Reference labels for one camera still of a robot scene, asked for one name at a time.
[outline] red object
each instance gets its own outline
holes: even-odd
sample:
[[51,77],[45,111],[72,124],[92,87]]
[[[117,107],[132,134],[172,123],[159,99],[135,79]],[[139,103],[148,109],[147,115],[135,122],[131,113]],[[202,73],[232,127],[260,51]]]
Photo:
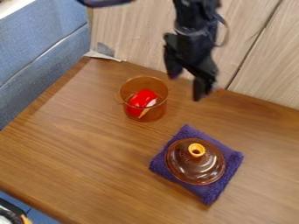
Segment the red object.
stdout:
[[128,107],[128,113],[134,117],[141,118],[149,109],[156,104],[157,95],[155,92],[143,89],[129,99],[129,105],[134,107]]

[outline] blue cushion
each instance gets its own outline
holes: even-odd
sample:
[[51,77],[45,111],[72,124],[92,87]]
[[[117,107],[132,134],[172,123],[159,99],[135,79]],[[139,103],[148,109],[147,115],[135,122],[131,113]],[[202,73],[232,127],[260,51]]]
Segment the blue cushion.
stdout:
[[29,206],[27,206],[26,204],[24,204],[23,202],[12,198],[10,195],[8,195],[5,192],[0,192],[0,198],[3,200],[7,200],[8,202],[10,202],[12,205],[21,208],[24,212],[28,213],[29,210],[31,209]]
[[0,87],[85,24],[87,10],[74,0],[36,0],[0,19]]
[[89,46],[88,24],[85,24],[2,85],[0,129],[73,66]]
[[27,216],[34,224],[60,224],[61,223],[35,209],[32,209],[27,214]]

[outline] wooden table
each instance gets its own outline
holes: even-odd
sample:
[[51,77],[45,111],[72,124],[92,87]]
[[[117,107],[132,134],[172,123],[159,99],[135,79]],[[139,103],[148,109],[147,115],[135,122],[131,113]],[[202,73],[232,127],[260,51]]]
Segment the wooden table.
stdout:
[[[166,79],[82,59],[0,133],[1,189],[65,223],[299,223],[299,111],[228,91],[194,102],[179,80],[166,116],[139,123],[115,102],[138,74]],[[245,154],[211,207],[148,170],[185,123]]]

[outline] purple towel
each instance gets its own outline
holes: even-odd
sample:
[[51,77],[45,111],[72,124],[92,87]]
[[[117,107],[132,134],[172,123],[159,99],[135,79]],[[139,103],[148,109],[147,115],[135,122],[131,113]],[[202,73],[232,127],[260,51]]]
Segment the purple towel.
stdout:
[[[176,142],[179,139],[184,138],[201,138],[206,140],[207,142],[216,145],[226,160],[226,171],[224,175],[216,182],[210,185],[189,185],[184,183],[183,181],[175,178],[172,173],[168,170],[166,163],[164,162],[165,152],[167,148]],[[240,164],[243,161],[243,153],[230,149],[224,144],[218,142],[217,140],[211,138],[205,133],[194,129],[190,125],[185,125],[163,148],[163,150],[157,154],[153,160],[150,162],[149,169],[154,173],[157,173],[164,178],[179,183],[181,186],[184,186],[191,192],[195,193],[201,201],[206,205],[211,205],[224,191],[226,185],[233,177],[234,173],[238,170]]]

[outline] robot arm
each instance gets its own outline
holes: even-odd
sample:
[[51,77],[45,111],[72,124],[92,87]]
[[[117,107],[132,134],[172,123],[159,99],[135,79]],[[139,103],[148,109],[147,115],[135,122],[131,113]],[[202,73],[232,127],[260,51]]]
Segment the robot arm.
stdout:
[[[88,7],[100,8],[131,3],[135,0],[77,0]],[[171,79],[184,69],[194,76],[193,100],[212,92],[219,70],[212,59],[218,32],[220,0],[173,0],[177,18],[176,34],[164,35],[164,62]]]

